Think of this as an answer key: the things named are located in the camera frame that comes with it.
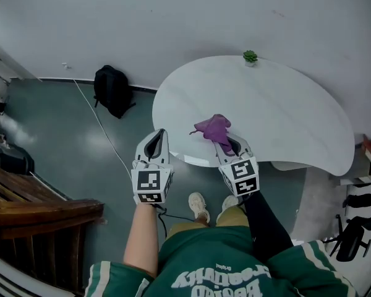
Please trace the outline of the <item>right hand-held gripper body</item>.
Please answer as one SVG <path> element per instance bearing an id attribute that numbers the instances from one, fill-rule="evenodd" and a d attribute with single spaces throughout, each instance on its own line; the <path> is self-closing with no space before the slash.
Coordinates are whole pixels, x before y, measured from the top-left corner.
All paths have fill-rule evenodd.
<path id="1" fill-rule="evenodd" d="M 227 158 L 218 169 L 234 196 L 244 197 L 260 190 L 258 163 L 249 153 Z"/>

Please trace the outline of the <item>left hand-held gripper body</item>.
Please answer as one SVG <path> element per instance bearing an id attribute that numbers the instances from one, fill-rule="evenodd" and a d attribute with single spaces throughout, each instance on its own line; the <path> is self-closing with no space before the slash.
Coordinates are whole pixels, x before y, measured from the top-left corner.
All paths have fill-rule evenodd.
<path id="1" fill-rule="evenodd" d="M 173 166 L 142 160 L 134 160 L 132 166 L 132 188 L 135 203 L 164 204 L 173 181 Z"/>

